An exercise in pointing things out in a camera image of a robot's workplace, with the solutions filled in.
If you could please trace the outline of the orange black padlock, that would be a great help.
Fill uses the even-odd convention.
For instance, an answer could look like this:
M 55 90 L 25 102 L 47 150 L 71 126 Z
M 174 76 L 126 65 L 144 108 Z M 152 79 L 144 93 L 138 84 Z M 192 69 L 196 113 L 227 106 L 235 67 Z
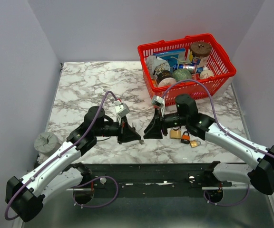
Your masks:
M 182 133 L 180 142 L 183 144 L 190 144 L 190 133 L 188 131 Z

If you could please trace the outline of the red soda can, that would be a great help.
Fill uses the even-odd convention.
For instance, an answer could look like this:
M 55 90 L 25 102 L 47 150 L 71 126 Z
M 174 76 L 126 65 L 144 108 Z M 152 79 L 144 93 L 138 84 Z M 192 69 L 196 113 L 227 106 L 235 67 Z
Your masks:
M 197 81 L 200 80 L 200 75 L 199 74 L 192 74 L 191 76 L 192 76 L 193 80 L 197 80 Z

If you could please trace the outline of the small brass padlock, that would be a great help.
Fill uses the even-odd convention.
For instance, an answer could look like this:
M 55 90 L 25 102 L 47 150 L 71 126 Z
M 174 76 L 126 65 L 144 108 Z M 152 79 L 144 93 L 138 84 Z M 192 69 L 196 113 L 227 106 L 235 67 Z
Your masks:
M 192 140 L 190 141 L 190 146 L 192 148 L 198 147 L 201 144 L 201 142 L 199 140 Z

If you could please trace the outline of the green melon ball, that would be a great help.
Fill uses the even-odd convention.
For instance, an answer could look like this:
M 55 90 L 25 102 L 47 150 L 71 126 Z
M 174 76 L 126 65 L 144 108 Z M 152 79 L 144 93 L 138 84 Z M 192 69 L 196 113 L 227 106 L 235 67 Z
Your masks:
M 177 82 L 192 79 L 191 73 L 186 69 L 177 69 L 172 73 L 172 75 Z

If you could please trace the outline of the grey tape roll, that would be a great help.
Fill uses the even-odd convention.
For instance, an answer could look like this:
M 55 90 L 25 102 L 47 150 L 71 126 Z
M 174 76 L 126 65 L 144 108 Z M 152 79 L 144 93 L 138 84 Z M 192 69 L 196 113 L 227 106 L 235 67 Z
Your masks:
M 61 147 L 58 137 L 50 132 L 40 133 L 34 141 L 34 148 L 40 154 L 51 156 Z

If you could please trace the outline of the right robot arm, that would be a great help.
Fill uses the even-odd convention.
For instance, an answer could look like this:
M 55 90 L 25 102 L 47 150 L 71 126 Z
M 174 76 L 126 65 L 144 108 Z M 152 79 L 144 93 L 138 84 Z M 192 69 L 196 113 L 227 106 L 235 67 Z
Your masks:
M 154 117 L 144 130 L 144 139 L 162 139 L 169 128 L 185 126 L 191 135 L 214 143 L 245 162 L 218 162 L 203 175 L 207 185 L 236 181 L 251 184 L 265 195 L 274 193 L 274 145 L 267 148 L 226 129 L 214 118 L 200 113 L 196 101 L 188 94 L 176 97 L 177 112 L 172 114 L 164 113 L 165 100 L 159 96 L 153 97 L 152 105 Z

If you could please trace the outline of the blue soda can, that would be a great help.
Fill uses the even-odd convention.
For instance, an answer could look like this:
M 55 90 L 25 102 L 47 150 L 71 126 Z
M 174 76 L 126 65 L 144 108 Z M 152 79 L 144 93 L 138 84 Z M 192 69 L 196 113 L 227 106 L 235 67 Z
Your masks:
M 188 70 L 191 74 L 199 74 L 203 71 L 203 67 L 197 67 L 196 65 L 187 65 L 187 64 L 182 64 L 181 67 L 182 69 Z

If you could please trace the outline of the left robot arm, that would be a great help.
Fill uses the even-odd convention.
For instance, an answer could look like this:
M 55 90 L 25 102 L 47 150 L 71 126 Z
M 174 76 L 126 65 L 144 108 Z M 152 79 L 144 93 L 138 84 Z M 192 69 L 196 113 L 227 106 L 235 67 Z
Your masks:
M 113 121 L 102 107 L 91 107 L 82 124 L 48 159 L 21 178 L 11 177 L 6 183 L 6 209 L 12 209 L 24 222 L 31 221 L 42 210 L 48 193 L 55 191 L 48 187 L 51 181 L 95 146 L 98 137 L 116 137 L 119 144 L 140 140 L 141 136 L 128 124 L 128 106 L 116 104 L 115 111 L 117 120 Z

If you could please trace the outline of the black label cup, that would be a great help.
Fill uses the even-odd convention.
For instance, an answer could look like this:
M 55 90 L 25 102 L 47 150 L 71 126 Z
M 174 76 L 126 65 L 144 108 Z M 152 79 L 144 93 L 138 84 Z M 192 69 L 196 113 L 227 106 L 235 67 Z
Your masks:
M 176 79 L 173 78 L 172 73 L 168 70 L 162 70 L 156 74 L 157 87 L 169 86 L 175 83 L 176 83 Z

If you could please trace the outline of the large brass padlock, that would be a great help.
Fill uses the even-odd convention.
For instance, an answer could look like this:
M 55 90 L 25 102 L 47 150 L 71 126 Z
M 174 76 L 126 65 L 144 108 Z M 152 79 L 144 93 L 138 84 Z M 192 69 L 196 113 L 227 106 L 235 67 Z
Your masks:
M 180 128 L 178 128 L 178 129 L 171 129 L 170 130 L 170 138 L 171 139 L 176 139 L 176 140 L 179 140 L 179 139 L 181 139 L 181 136 L 182 136 L 182 134 L 181 134 L 181 130 L 180 130 Z

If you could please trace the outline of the blue book box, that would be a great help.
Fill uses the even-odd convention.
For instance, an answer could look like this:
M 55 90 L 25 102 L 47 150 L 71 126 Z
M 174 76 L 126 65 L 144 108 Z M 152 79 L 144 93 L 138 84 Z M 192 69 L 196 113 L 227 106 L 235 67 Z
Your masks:
M 171 68 L 173 68 L 176 64 L 178 64 L 179 61 L 184 61 L 185 55 L 186 55 L 185 48 L 179 48 L 179 49 L 154 53 L 154 56 L 159 57 L 163 60 L 166 60 L 169 63 Z

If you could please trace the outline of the white snack bag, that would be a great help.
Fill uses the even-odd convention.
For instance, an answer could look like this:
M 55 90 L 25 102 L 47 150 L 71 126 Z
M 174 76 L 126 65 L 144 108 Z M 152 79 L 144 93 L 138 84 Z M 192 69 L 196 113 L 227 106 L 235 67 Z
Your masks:
M 147 57 L 146 66 L 151 76 L 162 70 L 170 70 L 170 65 L 166 60 L 154 55 Z

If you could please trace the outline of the red plastic basket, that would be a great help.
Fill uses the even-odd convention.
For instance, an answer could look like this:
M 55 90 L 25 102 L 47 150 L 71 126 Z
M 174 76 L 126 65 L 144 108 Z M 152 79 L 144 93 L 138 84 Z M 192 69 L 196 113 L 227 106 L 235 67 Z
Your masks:
M 186 36 L 137 48 L 150 97 L 166 95 L 166 105 L 188 93 L 194 99 L 214 95 L 236 74 L 228 54 L 211 34 Z

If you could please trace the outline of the white round bottle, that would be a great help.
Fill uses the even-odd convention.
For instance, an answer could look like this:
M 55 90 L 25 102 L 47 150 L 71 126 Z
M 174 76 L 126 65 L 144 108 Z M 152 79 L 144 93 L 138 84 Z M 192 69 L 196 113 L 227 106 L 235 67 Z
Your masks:
M 209 70 L 208 67 L 204 66 L 202 72 L 199 74 L 200 79 L 207 79 L 210 77 L 214 77 L 213 71 Z

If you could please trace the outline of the brown lid canister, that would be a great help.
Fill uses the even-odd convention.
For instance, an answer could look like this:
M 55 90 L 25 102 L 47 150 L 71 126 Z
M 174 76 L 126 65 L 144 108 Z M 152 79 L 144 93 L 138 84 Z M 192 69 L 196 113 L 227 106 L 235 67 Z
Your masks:
M 212 51 L 212 45 L 207 42 L 193 42 L 189 47 L 189 61 L 197 67 L 204 67 Z

